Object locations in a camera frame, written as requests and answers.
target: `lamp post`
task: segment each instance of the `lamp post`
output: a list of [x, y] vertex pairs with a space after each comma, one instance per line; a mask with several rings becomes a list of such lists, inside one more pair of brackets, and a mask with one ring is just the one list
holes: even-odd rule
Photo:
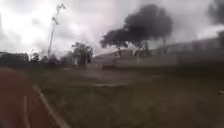
[[66, 8], [65, 8], [64, 4], [61, 4], [61, 5], [58, 5], [56, 9], [57, 9], [57, 13], [56, 13], [56, 15], [54, 17], [52, 17], [53, 29], [52, 29], [51, 37], [50, 37], [50, 45], [48, 47], [48, 57], [50, 57], [50, 55], [51, 55], [51, 46], [52, 46], [52, 41], [53, 41], [53, 37], [54, 37], [55, 26], [59, 25], [59, 23], [57, 21], [59, 12], [60, 12], [61, 9], [66, 9]]

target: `grass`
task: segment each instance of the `grass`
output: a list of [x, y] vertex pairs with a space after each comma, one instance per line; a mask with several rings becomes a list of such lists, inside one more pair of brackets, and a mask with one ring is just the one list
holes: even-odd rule
[[166, 76], [128, 86], [94, 87], [94, 80], [62, 71], [35, 77], [53, 107], [74, 128], [223, 126], [224, 96], [218, 94], [224, 90], [222, 80]]
[[137, 72], [143, 75], [172, 75], [178, 77], [224, 78], [224, 63], [198, 63], [164, 67], [118, 67], [104, 66], [105, 70]]

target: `sky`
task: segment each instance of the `sky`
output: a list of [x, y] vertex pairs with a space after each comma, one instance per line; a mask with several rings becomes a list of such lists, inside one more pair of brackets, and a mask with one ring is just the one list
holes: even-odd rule
[[147, 4], [164, 7], [173, 19], [170, 43], [216, 36], [222, 25], [214, 25], [207, 15], [213, 0], [0, 0], [0, 51], [47, 51], [56, 6], [63, 3], [55, 28], [52, 49], [57, 55], [71, 50], [77, 41], [102, 49], [99, 41], [111, 29], [123, 26], [129, 14]]

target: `field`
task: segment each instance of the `field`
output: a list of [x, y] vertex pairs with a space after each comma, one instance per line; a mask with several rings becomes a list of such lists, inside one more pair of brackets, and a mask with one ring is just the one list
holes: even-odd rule
[[221, 79], [100, 69], [31, 75], [74, 128], [221, 128]]

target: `red track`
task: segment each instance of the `red track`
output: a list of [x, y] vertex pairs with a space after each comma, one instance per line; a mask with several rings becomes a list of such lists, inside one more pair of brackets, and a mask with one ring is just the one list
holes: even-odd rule
[[0, 69], [0, 128], [59, 128], [23, 73]]

